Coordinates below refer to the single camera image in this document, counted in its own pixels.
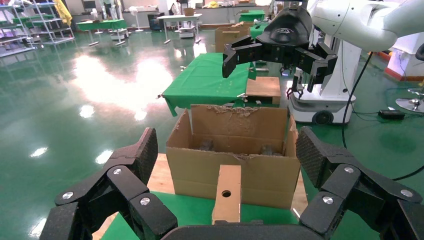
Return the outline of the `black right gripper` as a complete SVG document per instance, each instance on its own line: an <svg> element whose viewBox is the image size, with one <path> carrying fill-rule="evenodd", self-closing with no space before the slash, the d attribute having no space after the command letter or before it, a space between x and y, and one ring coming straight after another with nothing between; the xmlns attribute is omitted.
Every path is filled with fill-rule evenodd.
<svg viewBox="0 0 424 240"><path fill-rule="evenodd" d="M295 65L309 74L307 91L323 84L332 75L338 56L325 43L317 43L309 49L312 29L310 13L302 8L285 8L280 11L263 33L255 40L246 35L224 45L222 77L228 78L237 65L257 60Z"/></svg>

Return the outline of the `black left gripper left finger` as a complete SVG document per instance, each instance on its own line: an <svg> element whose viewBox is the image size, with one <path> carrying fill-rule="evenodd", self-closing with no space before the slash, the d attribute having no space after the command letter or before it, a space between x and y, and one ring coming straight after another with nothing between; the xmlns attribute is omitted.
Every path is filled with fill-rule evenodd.
<svg viewBox="0 0 424 240"><path fill-rule="evenodd" d="M99 171L56 196L40 238L90 240L120 213L139 239L162 239L178 220L147 186L157 157L157 133L148 127L138 142L116 149Z"/></svg>

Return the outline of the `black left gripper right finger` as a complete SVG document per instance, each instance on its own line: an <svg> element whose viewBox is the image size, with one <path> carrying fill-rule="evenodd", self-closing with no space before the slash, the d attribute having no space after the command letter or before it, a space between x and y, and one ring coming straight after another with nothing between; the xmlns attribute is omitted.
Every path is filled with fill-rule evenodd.
<svg viewBox="0 0 424 240"><path fill-rule="evenodd" d="M423 239L423 198L412 188L366 168L346 148L321 141L307 126L298 134L296 156L318 189L299 221L319 239L330 239L347 211L382 240Z"/></svg>

